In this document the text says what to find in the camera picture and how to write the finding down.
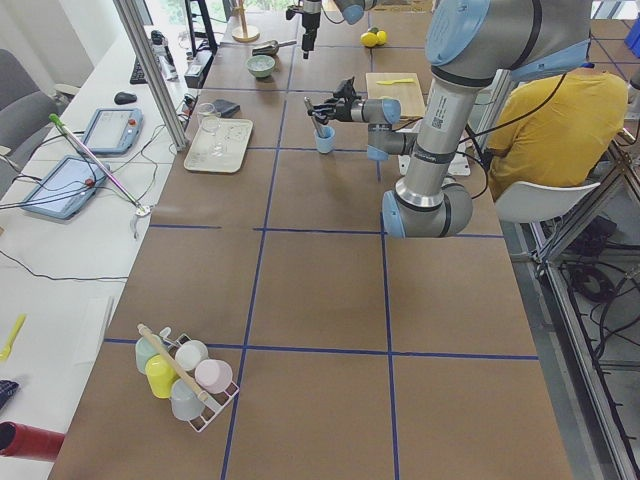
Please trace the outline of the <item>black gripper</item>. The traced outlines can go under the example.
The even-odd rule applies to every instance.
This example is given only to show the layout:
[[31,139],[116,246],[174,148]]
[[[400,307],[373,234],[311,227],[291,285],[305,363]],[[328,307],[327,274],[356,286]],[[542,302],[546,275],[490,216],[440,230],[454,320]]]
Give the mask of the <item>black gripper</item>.
[[328,99],[324,103],[309,107],[311,118],[318,123],[329,123],[332,120],[352,122],[351,106],[344,99]]
[[309,51],[313,51],[315,48],[315,41],[317,38],[317,31],[319,26],[316,24],[304,24],[303,29],[304,33],[302,36],[302,50],[303,50],[303,59],[309,59]]

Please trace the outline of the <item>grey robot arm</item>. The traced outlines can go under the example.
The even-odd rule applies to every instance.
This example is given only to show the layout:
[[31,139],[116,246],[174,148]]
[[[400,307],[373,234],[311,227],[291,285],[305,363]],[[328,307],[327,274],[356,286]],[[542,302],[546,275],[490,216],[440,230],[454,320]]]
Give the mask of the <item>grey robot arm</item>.
[[586,59],[590,15],[588,1],[443,1],[426,37],[433,80],[417,133],[393,131],[400,117],[398,101],[363,100],[352,80],[307,113],[320,133],[327,133],[331,120],[367,124],[371,160],[409,156],[405,175],[383,195],[387,234],[457,234],[471,219],[472,198],[447,173],[478,93],[499,70],[525,81],[578,67]]
[[[376,0],[346,0],[335,1],[338,11],[341,13],[343,20],[349,25],[357,23],[363,16],[364,12],[373,9],[378,2]],[[302,19],[303,36],[302,36],[302,54],[304,59],[309,58],[309,53],[315,48],[317,33],[320,28],[322,2],[321,1],[299,1],[296,5],[291,6],[288,10],[289,16],[300,14]]]

